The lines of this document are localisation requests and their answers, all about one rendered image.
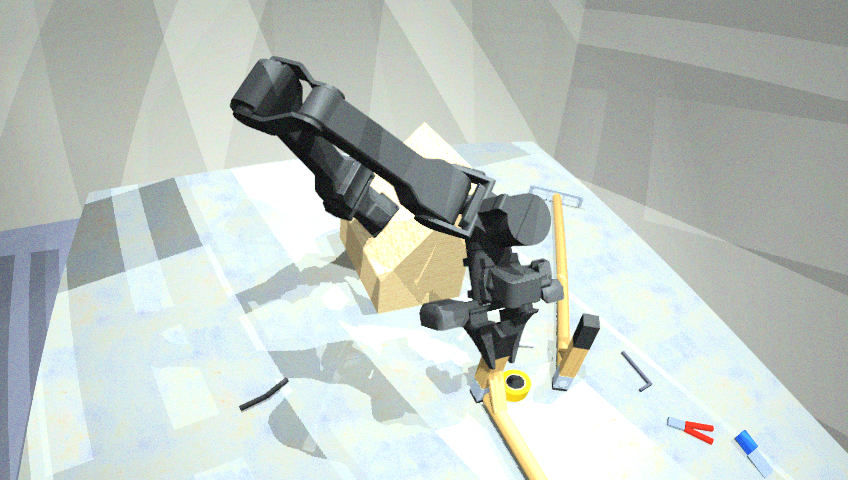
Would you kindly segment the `grey l-shaped metal rod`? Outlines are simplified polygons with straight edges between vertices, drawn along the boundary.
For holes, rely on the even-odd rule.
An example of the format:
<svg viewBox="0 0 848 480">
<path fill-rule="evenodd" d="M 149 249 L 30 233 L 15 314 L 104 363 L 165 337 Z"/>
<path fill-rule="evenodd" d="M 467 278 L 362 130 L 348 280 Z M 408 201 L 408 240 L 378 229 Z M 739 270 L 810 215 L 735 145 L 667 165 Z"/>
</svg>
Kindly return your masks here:
<svg viewBox="0 0 848 480">
<path fill-rule="evenodd" d="M 648 387 L 650 387 L 652 385 L 650 380 L 646 377 L 646 375 L 644 375 L 644 373 L 638 368 L 638 366 L 636 366 L 636 364 L 630 359 L 630 357 L 624 352 L 624 350 L 621 352 L 621 355 L 623 355 L 623 357 L 626 359 L 626 361 L 628 361 L 628 363 L 630 363 L 630 365 L 635 369 L 635 371 L 637 371 L 639 376 L 641 376 L 641 378 L 643 378 L 643 380 L 647 383 L 645 386 L 639 388 L 638 391 L 642 392 L 645 389 L 647 389 Z"/>
</svg>

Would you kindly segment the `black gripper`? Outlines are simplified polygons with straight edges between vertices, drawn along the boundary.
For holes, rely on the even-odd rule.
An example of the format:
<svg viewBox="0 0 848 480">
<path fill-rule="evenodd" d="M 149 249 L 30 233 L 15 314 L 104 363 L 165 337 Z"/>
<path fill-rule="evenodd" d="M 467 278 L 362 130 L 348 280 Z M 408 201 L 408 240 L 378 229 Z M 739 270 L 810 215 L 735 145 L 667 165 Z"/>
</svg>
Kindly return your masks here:
<svg viewBox="0 0 848 480">
<path fill-rule="evenodd" d="M 520 307 L 513 309 L 506 308 L 501 301 L 492 297 L 493 292 L 489 293 L 490 300 L 482 300 L 480 277 L 482 267 L 500 267 L 509 262 L 517 261 L 519 253 L 512 253 L 512 247 L 467 250 L 466 252 L 467 258 L 463 259 L 463 264 L 464 267 L 469 267 L 471 287 L 466 292 L 467 298 L 472 300 L 464 302 L 447 298 L 423 303 L 419 312 L 421 326 L 436 331 L 446 331 L 462 327 L 479 349 L 480 355 L 482 355 L 487 363 L 486 365 L 494 370 L 496 369 L 496 361 L 492 329 L 495 321 L 488 321 L 487 312 L 504 308 L 499 310 L 500 321 L 510 320 L 518 331 L 517 339 L 508 359 L 508 362 L 513 364 L 515 363 L 524 328 L 533 314 L 538 313 L 539 308 L 533 308 L 532 302 L 522 304 Z M 562 283 L 558 279 L 552 279 L 550 287 L 541 289 L 540 298 L 545 303 L 564 300 Z"/>
</svg>

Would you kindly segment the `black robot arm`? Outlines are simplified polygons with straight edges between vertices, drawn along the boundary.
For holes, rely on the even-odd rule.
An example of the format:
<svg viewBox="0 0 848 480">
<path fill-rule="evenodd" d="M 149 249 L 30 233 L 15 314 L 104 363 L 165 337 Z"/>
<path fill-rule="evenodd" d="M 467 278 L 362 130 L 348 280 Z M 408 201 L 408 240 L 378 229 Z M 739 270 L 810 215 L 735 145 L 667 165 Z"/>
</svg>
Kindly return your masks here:
<svg viewBox="0 0 848 480">
<path fill-rule="evenodd" d="M 299 79 L 312 87 L 304 103 Z M 301 62 L 259 59 L 230 107 L 245 126 L 278 136 L 312 171 L 327 213 L 348 221 L 354 217 L 374 238 L 400 209 L 370 186 L 375 174 L 393 187 L 418 223 L 465 239 L 466 250 L 534 246 L 548 236 L 551 214 L 540 196 L 497 196 L 496 180 L 484 171 L 424 158 L 349 104 L 338 88 L 314 80 Z M 471 184 L 477 185 L 468 195 Z M 459 214 L 461 228 L 454 226 Z M 482 300 L 493 292 L 509 309 L 539 302 L 541 289 L 551 284 L 545 258 L 482 267 L 480 277 Z"/>
</svg>

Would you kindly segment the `dark grey bent rod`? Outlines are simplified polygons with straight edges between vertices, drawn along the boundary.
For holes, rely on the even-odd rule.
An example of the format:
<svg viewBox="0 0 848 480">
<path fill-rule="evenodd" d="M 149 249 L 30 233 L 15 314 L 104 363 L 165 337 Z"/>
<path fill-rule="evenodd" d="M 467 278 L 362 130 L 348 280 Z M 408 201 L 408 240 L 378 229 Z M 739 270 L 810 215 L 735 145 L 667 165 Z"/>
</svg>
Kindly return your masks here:
<svg viewBox="0 0 848 480">
<path fill-rule="evenodd" d="M 253 406 L 254 404 L 256 405 L 257 403 L 260 403 L 261 401 L 264 401 L 264 400 L 268 399 L 270 396 L 272 396 L 272 395 L 273 395 L 273 393 L 275 394 L 275 393 L 276 393 L 276 391 L 278 391 L 278 389 L 281 389 L 281 387 L 282 387 L 282 386 L 284 386 L 285 384 L 287 384 L 287 382 L 288 382 L 288 381 L 289 381 L 289 380 L 288 380 L 286 377 L 285 377 L 285 378 L 283 378 L 283 379 L 282 379 L 282 381 L 280 381 L 279 383 L 277 383 L 277 384 L 276 384 L 276 386 L 273 386 L 273 388 L 271 388 L 271 389 L 270 389 L 267 393 L 265 393 L 264 395 L 261 395 L 260 397 L 258 396 L 257 398 L 254 398 L 253 400 L 250 400 L 250 402 L 248 401 L 247 403 L 244 403 L 244 404 L 242 404 L 241 406 L 239 406 L 240 410 L 241 410 L 241 411 L 242 411 L 242 410 L 245 410 L 245 409 L 247 409 L 248 407 L 250 408 L 250 407 L 251 407 L 251 406 Z"/>
</svg>

